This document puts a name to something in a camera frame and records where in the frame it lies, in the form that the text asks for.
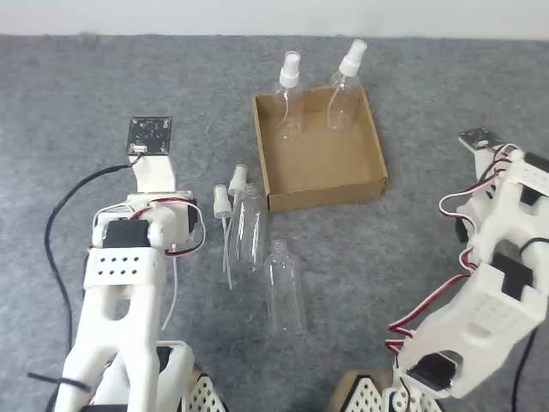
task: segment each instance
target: bottle cap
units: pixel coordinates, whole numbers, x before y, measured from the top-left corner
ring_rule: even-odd
[[[364,52],[368,48],[365,41],[355,39],[347,55],[341,60],[340,72],[347,77],[355,77],[359,71]]]
[[[295,88],[299,82],[299,61],[301,56],[296,51],[287,51],[284,56],[284,65],[281,69],[279,82],[285,88]]]
[[[246,179],[248,177],[248,167],[238,163],[234,168],[231,183],[229,184],[229,195],[234,197],[237,192],[244,193],[246,190]]]
[[[223,219],[231,216],[231,203],[226,193],[225,185],[216,185],[214,187],[214,218]]]

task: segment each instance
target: black cable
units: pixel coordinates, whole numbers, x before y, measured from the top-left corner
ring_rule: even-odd
[[[530,355],[530,351],[534,346],[534,340],[537,333],[538,333],[538,328],[535,328],[534,330],[532,330],[532,333],[530,334],[530,338],[528,339],[528,343],[526,344],[526,348],[524,349],[524,353],[522,354],[521,361],[519,362],[518,368],[516,369],[515,381],[513,382],[513,393],[511,395],[511,411],[512,412],[517,411],[516,399],[518,394],[518,385],[521,381],[522,369],[524,369],[524,366],[526,365],[526,361],[528,360],[528,356]]]
[[[127,169],[132,167],[134,164],[136,164],[137,161],[139,161],[140,157],[137,158],[136,161],[130,164],[126,165],[117,165],[117,166],[111,166],[106,167],[105,169],[101,169],[97,172],[94,172],[87,176],[86,178],[82,179],[80,182],[78,182],[75,187],[73,187],[69,193],[67,193],[61,201],[57,204],[55,208],[50,213],[50,217],[48,217],[48,221],[45,224],[45,231],[44,231],[44,248],[45,248],[45,255],[48,259],[48,263],[50,264],[51,271],[53,272],[53,277],[55,278],[55,281],[57,282],[57,285],[59,286],[59,290],[61,291],[61,295],[63,296],[63,303],[65,305],[65,308],[67,310],[67,342],[66,342],[66,352],[67,354],[70,352],[70,349],[72,348],[72,308],[70,306],[70,299],[69,294],[67,293],[67,288],[65,287],[65,284],[63,282],[63,279],[61,278],[61,275],[59,274],[59,269],[57,268],[57,265],[55,263],[55,260],[53,258],[53,254],[51,253],[51,227],[53,226],[53,222],[55,221],[55,218],[57,215],[59,215],[59,212],[63,208],[63,206],[77,193],[84,185],[91,182],[92,180],[104,176],[109,173],[115,173],[122,169]]]
[[[70,299],[69,294],[67,293],[67,288],[65,287],[65,284],[63,282],[63,278],[61,277],[59,273],[59,269],[57,268],[57,265],[55,263],[55,259],[53,258],[53,253],[51,252],[51,228],[53,227],[53,222],[55,221],[55,218],[57,215],[59,215],[59,212],[63,208],[63,206],[77,193],[84,185],[91,182],[92,180],[104,176],[106,174],[115,173],[119,170],[128,169],[132,166],[134,166],[140,159],[141,155],[137,157],[137,159],[130,164],[125,165],[117,165],[117,166],[111,166],[106,167],[105,169],[101,169],[97,172],[94,172],[87,176],[86,178],[79,181],[75,187],[73,187],[69,193],[67,193],[61,201],[57,204],[55,208],[50,213],[50,216],[48,217],[47,223],[45,224],[45,231],[44,231],[44,249],[45,249],[45,255],[48,259],[48,263],[51,267],[51,272],[53,273],[53,277],[59,286],[59,290],[61,292],[61,295],[63,296],[63,303],[67,312],[67,342],[66,342],[66,352],[67,354],[72,349],[72,307],[70,305]],[[38,375],[37,373],[29,373],[28,376],[30,378],[39,379],[43,381],[48,381],[52,383],[57,383],[57,387],[55,391],[51,394],[50,399],[48,400],[48,404],[45,407],[46,411],[53,410],[53,405],[55,404],[55,401],[57,399],[57,393],[59,392],[59,386],[61,384],[69,384],[76,387],[79,387],[80,389],[86,390],[87,385],[83,384],[82,382],[74,381],[73,379],[67,379],[67,378],[60,378],[60,379],[51,379],[47,378],[44,375]]]
[[[530,245],[532,245],[533,243],[537,243],[537,242],[549,243],[549,239],[548,238],[532,238],[532,239],[530,239],[528,242],[526,242],[524,245],[522,245],[521,250],[520,250],[521,255],[524,251],[526,251],[526,249]]]

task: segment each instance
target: cardboard box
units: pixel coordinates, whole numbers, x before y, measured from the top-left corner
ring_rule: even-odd
[[[387,167],[364,89],[357,122],[344,133],[326,126],[330,88],[306,91],[303,134],[276,135],[272,94],[252,97],[263,184],[271,212],[380,197]]]

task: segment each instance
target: plastic bottle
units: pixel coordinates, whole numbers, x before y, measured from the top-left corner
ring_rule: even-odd
[[[357,73],[367,46],[363,40],[356,39],[330,80],[333,92],[326,109],[326,124],[330,129],[348,130],[354,125],[360,97]]]
[[[293,140],[301,136],[303,91],[299,86],[299,61],[296,51],[287,51],[279,81],[274,85],[275,127],[280,138]]]
[[[284,240],[275,240],[265,259],[267,313],[271,333],[305,331],[305,310],[298,259],[288,251]]]
[[[253,273],[263,263],[267,205],[259,190],[254,185],[247,185],[233,208],[229,246],[231,270],[237,274]]]

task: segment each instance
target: robotic arm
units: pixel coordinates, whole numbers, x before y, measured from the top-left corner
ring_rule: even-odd
[[[166,255],[193,252],[205,238],[192,193],[175,190],[168,156],[171,126],[171,118],[131,120],[128,156],[138,160],[133,166],[138,192],[94,217],[80,323],[63,366],[64,379],[97,389],[88,393],[60,385],[57,412],[185,411],[191,398],[197,400],[193,391],[204,391],[202,406],[224,411],[209,378],[200,377],[196,385],[190,347],[157,342]],[[174,251],[175,245],[192,242],[198,218],[202,241]],[[126,313],[119,313],[121,302]]]
[[[463,132],[460,140],[474,153],[479,182],[443,199],[472,195],[455,213],[446,212],[443,201],[440,209],[457,219],[458,237],[467,242],[460,255],[467,271],[389,326],[405,335],[386,341],[395,352],[392,386],[380,393],[371,376],[359,376],[341,411],[438,412],[437,399],[467,395],[546,317],[549,161],[503,144],[485,128]],[[461,279],[450,303],[416,330],[404,328]]]

